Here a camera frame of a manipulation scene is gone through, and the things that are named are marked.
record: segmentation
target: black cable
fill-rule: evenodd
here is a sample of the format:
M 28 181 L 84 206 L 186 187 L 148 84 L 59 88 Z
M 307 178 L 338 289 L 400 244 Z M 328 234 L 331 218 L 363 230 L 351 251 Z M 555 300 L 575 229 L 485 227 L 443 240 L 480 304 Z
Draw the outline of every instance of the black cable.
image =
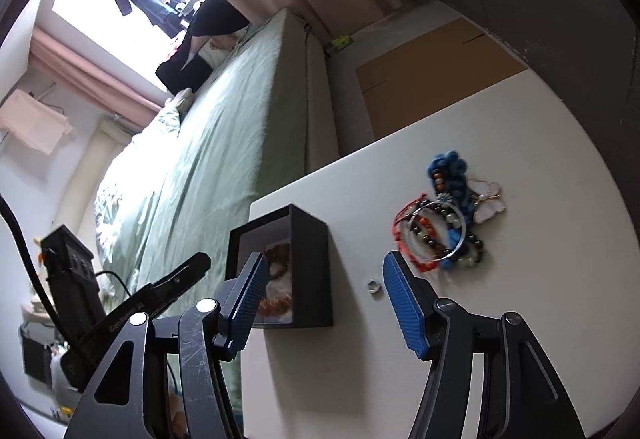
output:
M 22 264 L 27 271 L 27 275 L 29 276 L 29 280 L 31 280 L 31 285 L 35 290 L 36 294 L 40 298 L 40 302 L 44 306 L 49 318 L 53 322 L 53 325 L 58 329 L 58 332 L 62 335 L 62 337 L 66 340 L 66 342 L 74 349 L 75 353 L 78 355 L 80 359 L 92 369 L 95 369 L 94 363 L 91 361 L 89 356 L 82 350 L 82 347 L 79 345 L 78 341 L 69 334 L 69 332 L 63 326 L 62 321 L 60 321 L 60 317 L 58 313 L 53 308 L 51 301 L 49 300 L 49 296 L 47 296 L 47 292 L 44 291 L 44 287 L 40 282 L 40 278 L 38 277 L 38 273 L 36 272 L 35 267 L 33 267 L 33 260 L 31 260 L 31 256 L 29 255 L 29 248 L 27 248 L 27 243 L 24 240 L 24 235 L 20 229 L 20 225 L 18 224 L 17 219 L 15 218 L 14 213 L 11 211 L 9 204 L 4 200 L 2 194 L 0 194 L 0 215 L 4 219 L 4 222 L 9 228 L 12 237 L 14 238 L 14 242 L 16 247 L 18 248 L 18 253 L 20 253 L 20 258 L 22 259 Z
M 99 271 L 98 273 L 95 274 L 96 277 L 98 277 L 100 275 L 111 275 L 111 276 L 113 276 L 120 283 L 120 285 L 124 289 L 124 292 L 127 293 L 127 296 L 131 297 L 131 293 L 130 293 L 129 289 L 127 289 L 126 284 L 120 278 L 120 275 L 118 275 L 118 273 L 116 273 L 115 271 L 111 271 L 110 269 L 104 269 L 104 270 Z M 169 363 L 167 363 L 166 366 L 169 368 L 169 372 L 171 373 L 171 379 L 174 381 L 174 392 L 178 393 L 178 382 L 175 379 L 174 369 L 171 368 L 171 365 Z
M 116 273 L 115 271 L 110 271 L 108 269 L 104 269 L 104 270 L 99 271 L 98 273 L 95 274 L 96 277 L 98 277 L 100 275 L 111 275 L 111 276 L 114 276 L 115 279 L 120 283 L 120 285 L 124 289 L 124 292 L 127 293 L 127 296 L 131 297 L 131 293 L 129 292 L 129 289 L 127 289 L 126 284 L 122 281 L 122 279 L 120 278 L 120 275 L 118 275 L 118 273 Z
M 62 114 L 63 116 L 65 115 L 65 109 L 63 109 L 62 107 L 59 107 L 57 105 L 51 105 L 51 104 L 46 104 L 45 102 L 40 102 L 43 105 L 46 105 L 47 107 L 51 108 L 51 109 L 60 109 L 60 114 Z

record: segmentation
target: black box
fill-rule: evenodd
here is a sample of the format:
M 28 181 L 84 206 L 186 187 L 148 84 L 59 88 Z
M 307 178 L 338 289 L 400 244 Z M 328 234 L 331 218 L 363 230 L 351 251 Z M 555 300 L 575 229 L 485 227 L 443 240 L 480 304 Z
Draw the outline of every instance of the black box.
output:
M 58 316 L 69 334 L 81 339 L 106 316 L 94 254 L 65 225 L 44 237 L 40 247 Z
M 290 204 L 233 229 L 226 279 L 239 275 L 253 251 L 270 261 L 270 281 L 254 327 L 334 324 L 328 231 L 322 221 Z
M 51 388 L 51 346 L 30 336 L 27 326 L 20 327 L 24 373 Z

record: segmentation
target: pink towel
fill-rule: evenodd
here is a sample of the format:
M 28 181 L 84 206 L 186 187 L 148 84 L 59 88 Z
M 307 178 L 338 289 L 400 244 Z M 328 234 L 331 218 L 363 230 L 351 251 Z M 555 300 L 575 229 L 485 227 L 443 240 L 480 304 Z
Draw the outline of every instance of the pink towel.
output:
M 8 130 L 25 145 L 49 155 L 64 134 L 74 128 L 66 116 L 16 89 L 0 107 L 0 129 Z

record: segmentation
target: bed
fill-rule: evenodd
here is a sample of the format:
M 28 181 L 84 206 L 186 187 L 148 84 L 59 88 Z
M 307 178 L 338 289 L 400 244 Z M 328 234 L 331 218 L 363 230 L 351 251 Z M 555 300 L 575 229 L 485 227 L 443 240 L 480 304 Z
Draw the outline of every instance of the bed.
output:
M 131 187 L 128 201 L 112 206 L 126 221 L 118 231 L 125 243 L 130 237 L 128 245 L 118 249 L 112 239 L 108 257 L 101 256 L 105 269 L 130 288 L 166 275 L 197 251 L 209 255 L 207 276 L 166 313 L 175 315 L 216 292 L 224 280 L 229 231 L 247 222 L 253 201 L 338 158 L 322 47 L 302 19 L 283 10 L 212 74 L 178 127 L 177 113 L 165 108 L 146 132 L 158 131 L 162 117 L 161 143 L 150 148 L 141 143 L 145 132 L 134 136 L 127 148 L 138 145 L 141 159 L 126 166 L 118 166 L 120 156 L 114 159 L 97 205 L 114 183 Z M 123 297 L 119 289 L 117 297 Z M 238 361 L 227 366 L 225 377 L 240 413 Z

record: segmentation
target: cardboard box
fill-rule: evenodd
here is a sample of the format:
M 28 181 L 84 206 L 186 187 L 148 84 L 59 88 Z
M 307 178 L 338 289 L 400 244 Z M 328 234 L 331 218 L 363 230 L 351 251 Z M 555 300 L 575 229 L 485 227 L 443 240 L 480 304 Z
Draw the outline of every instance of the cardboard box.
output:
M 376 139 L 526 69 L 464 18 L 356 69 Z

